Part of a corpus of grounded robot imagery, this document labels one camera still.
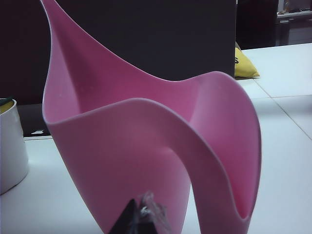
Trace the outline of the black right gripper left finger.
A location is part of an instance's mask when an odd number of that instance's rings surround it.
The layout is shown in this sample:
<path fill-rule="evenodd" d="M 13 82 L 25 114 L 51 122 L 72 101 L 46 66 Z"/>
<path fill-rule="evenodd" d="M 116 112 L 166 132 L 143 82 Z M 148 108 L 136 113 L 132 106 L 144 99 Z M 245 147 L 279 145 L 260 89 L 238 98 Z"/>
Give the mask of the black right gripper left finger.
<path fill-rule="evenodd" d="M 140 234 L 141 210 L 131 199 L 118 219 L 117 234 Z"/>

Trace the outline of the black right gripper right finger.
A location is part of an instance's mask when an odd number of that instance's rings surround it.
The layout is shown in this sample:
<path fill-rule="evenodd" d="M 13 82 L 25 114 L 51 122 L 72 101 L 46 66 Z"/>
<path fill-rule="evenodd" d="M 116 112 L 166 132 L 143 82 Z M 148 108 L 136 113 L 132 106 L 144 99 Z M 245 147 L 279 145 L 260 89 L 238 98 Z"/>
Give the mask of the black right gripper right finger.
<path fill-rule="evenodd" d="M 140 223 L 152 223 L 158 234 L 169 233 L 167 208 L 155 201 L 154 193 L 147 191 L 140 197 L 138 210 Z"/>

